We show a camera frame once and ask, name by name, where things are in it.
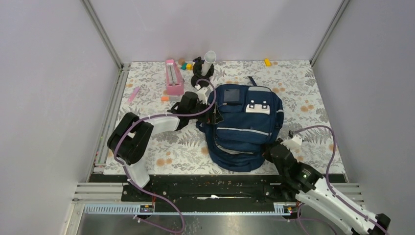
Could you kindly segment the brown round block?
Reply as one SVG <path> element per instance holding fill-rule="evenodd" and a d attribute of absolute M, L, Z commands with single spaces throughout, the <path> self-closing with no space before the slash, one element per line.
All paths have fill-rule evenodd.
<path fill-rule="evenodd" d="M 180 59 L 178 60 L 178 63 L 179 63 L 180 65 L 183 65 L 183 64 L 185 63 L 185 59 L 184 59 L 184 58 L 180 58 Z"/>

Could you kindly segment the white cylinder on stand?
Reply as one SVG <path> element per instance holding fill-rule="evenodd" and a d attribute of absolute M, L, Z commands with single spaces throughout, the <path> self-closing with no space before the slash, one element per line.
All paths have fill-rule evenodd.
<path fill-rule="evenodd" d="M 215 61 L 216 61 L 216 53 L 214 51 L 210 50 L 204 55 L 204 63 L 201 69 L 202 76 L 207 75 L 207 73 L 209 72 L 211 66 L 213 65 Z"/>

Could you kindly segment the yellow block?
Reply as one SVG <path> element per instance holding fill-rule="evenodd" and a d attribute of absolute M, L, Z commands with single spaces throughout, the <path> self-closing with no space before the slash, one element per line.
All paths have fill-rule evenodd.
<path fill-rule="evenodd" d="M 270 67 L 272 65 L 271 61 L 268 58 L 264 59 L 265 66 Z"/>

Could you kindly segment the black round stand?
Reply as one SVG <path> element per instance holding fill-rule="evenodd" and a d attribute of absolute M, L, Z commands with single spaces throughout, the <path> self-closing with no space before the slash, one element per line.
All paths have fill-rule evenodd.
<path fill-rule="evenodd" d="M 194 63 L 193 65 L 193 76 L 191 78 L 191 85 L 195 87 L 196 85 L 200 85 L 202 87 L 209 86 L 207 81 L 210 81 L 210 78 L 214 74 L 214 65 L 211 66 L 209 72 L 206 76 L 201 75 L 201 69 L 204 61 L 202 63 Z"/>

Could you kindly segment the pink rack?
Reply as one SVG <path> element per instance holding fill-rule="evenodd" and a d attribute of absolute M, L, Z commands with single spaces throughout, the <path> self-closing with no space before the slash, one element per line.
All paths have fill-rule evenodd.
<path fill-rule="evenodd" d="M 173 59 L 165 61 L 166 90 L 168 95 L 183 95 L 184 80 L 182 74 Z"/>

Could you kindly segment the green block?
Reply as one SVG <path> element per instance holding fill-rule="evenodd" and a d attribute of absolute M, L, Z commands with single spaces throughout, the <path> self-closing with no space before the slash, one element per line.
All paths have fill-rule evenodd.
<path fill-rule="evenodd" d="M 187 65 L 188 65 L 188 63 L 184 62 L 181 66 L 181 69 L 182 70 L 187 70 Z"/>

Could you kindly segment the navy blue backpack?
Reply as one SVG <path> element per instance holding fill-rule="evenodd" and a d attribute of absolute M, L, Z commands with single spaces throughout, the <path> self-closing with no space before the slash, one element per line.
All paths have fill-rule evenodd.
<path fill-rule="evenodd" d="M 282 100 L 270 88 L 223 84 L 208 97 L 215 102 L 215 117 L 198 121 L 210 158 L 221 168 L 249 172 L 265 162 L 264 152 L 273 144 L 283 126 Z"/>

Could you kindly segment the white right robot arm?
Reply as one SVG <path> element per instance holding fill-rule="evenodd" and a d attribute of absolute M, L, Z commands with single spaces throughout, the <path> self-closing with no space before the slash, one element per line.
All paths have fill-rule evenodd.
<path fill-rule="evenodd" d="M 337 225 L 347 235 L 386 235 L 391 222 L 383 213 L 372 213 L 337 190 L 319 171 L 295 159 L 282 139 L 263 147 L 281 177 L 280 194 L 288 202 L 297 199 Z"/>

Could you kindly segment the purple block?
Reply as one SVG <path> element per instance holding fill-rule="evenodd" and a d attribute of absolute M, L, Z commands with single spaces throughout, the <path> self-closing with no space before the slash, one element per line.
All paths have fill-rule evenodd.
<path fill-rule="evenodd" d="M 195 59 L 193 59 L 194 63 L 202 63 L 204 60 L 201 57 L 197 57 Z"/>

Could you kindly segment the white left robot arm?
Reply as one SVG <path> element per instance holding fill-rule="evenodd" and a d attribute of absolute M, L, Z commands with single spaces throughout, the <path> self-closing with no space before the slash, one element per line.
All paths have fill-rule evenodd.
<path fill-rule="evenodd" d="M 114 159 L 120 163 L 128 182 L 134 187 L 133 195 L 140 201 L 151 197 L 152 189 L 147 183 L 150 176 L 142 160 L 149 141 L 153 135 L 178 131 L 185 127 L 191 119 L 213 121 L 208 115 L 216 106 L 217 94 L 213 92 L 213 100 L 202 100 L 199 93 L 185 92 L 179 102 L 161 114 L 139 117 L 127 113 L 116 126 L 107 140 L 107 147 L 112 151 Z"/>

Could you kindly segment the pink highlighter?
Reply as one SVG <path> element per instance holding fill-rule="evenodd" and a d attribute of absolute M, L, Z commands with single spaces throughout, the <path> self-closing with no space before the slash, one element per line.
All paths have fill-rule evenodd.
<path fill-rule="evenodd" d="M 136 87 L 131 93 L 131 95 L 129 96 L 127 103 L 129 104 L 132 103 L 132 101 L 135 99 L 139 91 L 140 91 L 140 87 Z"/>

